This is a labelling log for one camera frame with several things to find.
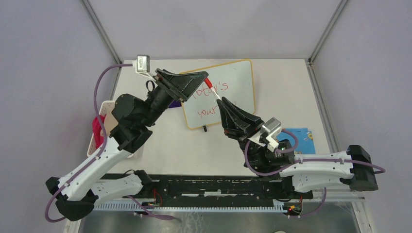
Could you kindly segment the red marker cap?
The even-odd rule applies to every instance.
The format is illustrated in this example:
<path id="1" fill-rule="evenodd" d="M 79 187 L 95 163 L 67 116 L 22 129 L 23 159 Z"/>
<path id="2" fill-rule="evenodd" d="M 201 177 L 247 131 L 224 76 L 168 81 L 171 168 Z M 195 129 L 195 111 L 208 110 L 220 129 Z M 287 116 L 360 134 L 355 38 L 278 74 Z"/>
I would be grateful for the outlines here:
<path id="1" fill-rule="evenodd" d="M 211 81 L 208 78 L 205 78 L 204 82 L 206 83 L 206 85 L 208 86 L 209 89 L 211 89 L 213 87 L 213 84 L 211 83 Z"/>

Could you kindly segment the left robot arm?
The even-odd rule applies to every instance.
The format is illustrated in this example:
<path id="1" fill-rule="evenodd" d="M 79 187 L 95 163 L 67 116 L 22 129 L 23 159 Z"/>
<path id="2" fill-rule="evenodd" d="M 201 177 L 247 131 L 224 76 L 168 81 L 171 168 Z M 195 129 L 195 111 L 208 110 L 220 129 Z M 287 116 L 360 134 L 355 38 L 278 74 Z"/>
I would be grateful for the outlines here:
<path id="1" fill-rule="evenodd" d="M 115 101 L 112 115 L 117 125 L 101 146 L 69 174 L 50 177 L 46 186 L 63 219 L 77 221 L 95 207 L 113 199 L 139 195 L 146 198 L 153 191 L 153 182 L 144 170 L 116 180 L 101 183 L 114 165 L 134 154 L 152 135 L 150 127 L 174 102 L 185 102 L 205 83 L 205 71 L 174 74 L 157 69 L 156 87 L 141 100 L 122 94 Z"/>

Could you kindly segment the red whiteboard marker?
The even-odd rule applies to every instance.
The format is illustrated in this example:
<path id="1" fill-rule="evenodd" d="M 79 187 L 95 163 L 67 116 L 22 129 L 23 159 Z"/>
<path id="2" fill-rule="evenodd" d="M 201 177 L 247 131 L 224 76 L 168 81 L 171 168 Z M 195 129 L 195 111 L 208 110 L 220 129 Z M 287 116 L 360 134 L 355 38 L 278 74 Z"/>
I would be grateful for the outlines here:
<path id="1" fill-rule="evenodd" d="M 211 89 L 209 89 L 212 93 L 213 93 L 213 95 L 216 97 L 216 99 L 217 100 L 221 100 L 222 98 L 220 97 L 220 95 L 217 93 L 217 90 L 216 90 L 216 88 L 214 87 L 214 85 L 213 85 L 213 87 L 211 88 Z"/>

